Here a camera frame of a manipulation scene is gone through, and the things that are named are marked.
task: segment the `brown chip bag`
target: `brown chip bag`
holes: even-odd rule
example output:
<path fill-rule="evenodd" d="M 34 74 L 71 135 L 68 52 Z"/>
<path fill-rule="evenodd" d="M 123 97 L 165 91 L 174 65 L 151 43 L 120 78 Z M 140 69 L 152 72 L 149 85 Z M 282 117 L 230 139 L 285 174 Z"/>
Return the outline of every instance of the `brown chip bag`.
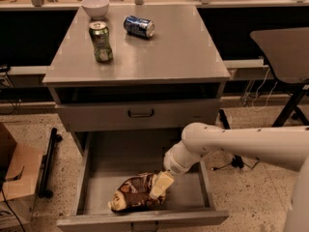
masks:
<path fill-rule="evenodd" d="M 150 197 L 156 175 L 152 173 L 139 174 L 127 179 L 115 192 L 113 201 L 108 202 L 108 207 L 113 212 L 131 208 L 152 208 L 161 205 L 165 199 L 165 192 L 157 199 Z"/>

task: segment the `can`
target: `can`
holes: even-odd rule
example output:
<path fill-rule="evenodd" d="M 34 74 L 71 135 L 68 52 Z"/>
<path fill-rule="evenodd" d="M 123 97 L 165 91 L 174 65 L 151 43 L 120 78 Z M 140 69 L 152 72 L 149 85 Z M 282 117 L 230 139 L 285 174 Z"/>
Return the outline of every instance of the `can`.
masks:
<path fill-rule="evenodd" d="M 124 27 L 129 34 L 150 38 L 155 33 L 155 25 L 152 21 L 144 18 L 138 18 L 133 15 L 125 19 Z"/>
<path fill-rule="evenodd" d="M 94 46 L 94 53 L 98 62 L 113 59 L 113 51 L 109 43 L 109 29 L 103 21 L 93 21 L 89 24 L 89 34 Z"/>

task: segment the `closed drawer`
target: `closed drawer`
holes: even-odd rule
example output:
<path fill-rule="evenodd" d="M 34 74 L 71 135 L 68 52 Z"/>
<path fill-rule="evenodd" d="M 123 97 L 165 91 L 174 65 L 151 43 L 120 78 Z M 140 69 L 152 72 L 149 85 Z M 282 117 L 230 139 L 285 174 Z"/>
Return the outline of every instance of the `closed drawer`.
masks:
<path fill-rule="evenodd" d="M 57 110 L 67 131 L 112 131 L 214 124 L 219 107 L 220 99 L 209 99 L 61 104 Z"/>
<path fill-rule="evenodd" d="M 163 156 L 179 141 L 178 129 L 90 133 L 73 215 L 58 220 L 63 231 L 156 231 L 157 228 L 216 225 L 229 215 L 213 206 L 207 170 L 196 164 L 168 189 L 165 203 L 149 211 L 113 213 L 107 207 L 128 178 L 162 170 Z"/>

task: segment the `floor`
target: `floor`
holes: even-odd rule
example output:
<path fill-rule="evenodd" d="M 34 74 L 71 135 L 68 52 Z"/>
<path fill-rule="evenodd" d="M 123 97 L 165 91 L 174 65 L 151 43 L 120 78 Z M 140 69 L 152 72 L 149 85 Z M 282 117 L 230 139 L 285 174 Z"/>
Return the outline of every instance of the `floor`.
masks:
<path fill-rule="evenodd" d="M 270 127 L 282 108 L 282 102 L 269 102 L 267 107 L 262 108 L 264 102 L 256 103 L 255 107 L 251 103 L 243 107 L 239 100 L 226 100 L 222 107 L 232 129 Z M 307 113 L 309 105 L 304 104 L 302 109 Z M 35 113 L 30 108 L 23 108 L 20 111 L 18 115 L 0 117 L 0 121 L 18 142 L 46 149 L 52 128 L 57 128 L 58 133 L 63 136 L 54 154 L 48 184 L 54 195 L 51 199 L 37 198 L 32 221 L 24 225 L 27 232 L 59 232 L 61 230 L 57 228 L 56 221 L 70 216 L 82 158 L 55 113 L 48 109 L 36 109 Z M 285 126 L 297 125 L 301 125 L 299 121 L 291 119 Z M 243 159 L 249 165 L 255 162 L 252 159 Z M 212 167 L 222 166 L 230 161 L 231 156 L 222 152 L 214 153 L 206 159 L 216 210 L 228 210 L 230 217 L 227 220 L 218 226 L 159 229 L 159 231 L 283 231 L 297 174 L 261 162 L 254 170 L 248 167 L 238 169 L 228 166 L 218 171 L 211 171 Z M 19 227 L 1 230 L 1 232 L 9 231 L 22 230 Z"/>

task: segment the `bowl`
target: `bowl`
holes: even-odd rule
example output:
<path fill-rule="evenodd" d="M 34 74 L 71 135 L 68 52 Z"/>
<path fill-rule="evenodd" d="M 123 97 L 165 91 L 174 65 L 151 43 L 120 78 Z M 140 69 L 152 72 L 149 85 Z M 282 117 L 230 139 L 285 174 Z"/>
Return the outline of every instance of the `bowl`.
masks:
<path fill-rule="evenodd" d="M 109 8 L 109 0 L 83 0 L 81 7 L 92 19 L 103 19 Z"/>

